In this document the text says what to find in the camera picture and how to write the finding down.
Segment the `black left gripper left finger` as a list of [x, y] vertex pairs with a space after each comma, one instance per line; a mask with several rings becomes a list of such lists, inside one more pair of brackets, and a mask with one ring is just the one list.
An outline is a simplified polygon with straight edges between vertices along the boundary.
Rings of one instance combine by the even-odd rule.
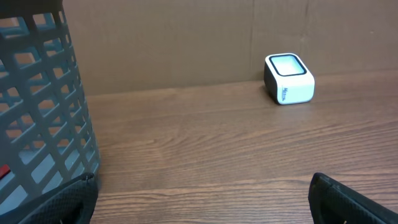
[[38, 198], [1, 215], [7, 223], [89, 223], [98, 199], [93, 173], [85, 172]]

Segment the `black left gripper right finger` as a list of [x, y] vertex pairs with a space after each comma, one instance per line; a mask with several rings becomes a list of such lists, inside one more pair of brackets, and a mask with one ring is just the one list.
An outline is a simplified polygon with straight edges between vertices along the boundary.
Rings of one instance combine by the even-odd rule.
[[314, 173], [308, 202], [315, 224], [397, 223], [397, 214], [321, 173]]

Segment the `orange spaghetti packet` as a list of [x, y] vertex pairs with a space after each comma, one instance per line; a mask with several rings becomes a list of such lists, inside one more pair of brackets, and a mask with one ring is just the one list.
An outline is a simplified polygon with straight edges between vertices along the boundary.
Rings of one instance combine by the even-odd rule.
[[0, 167], [0, 179], [4, 178], [5, 176], [8, 175], [8, 173], [10, 173], [10, 168], [8, 165], [3, 165]]

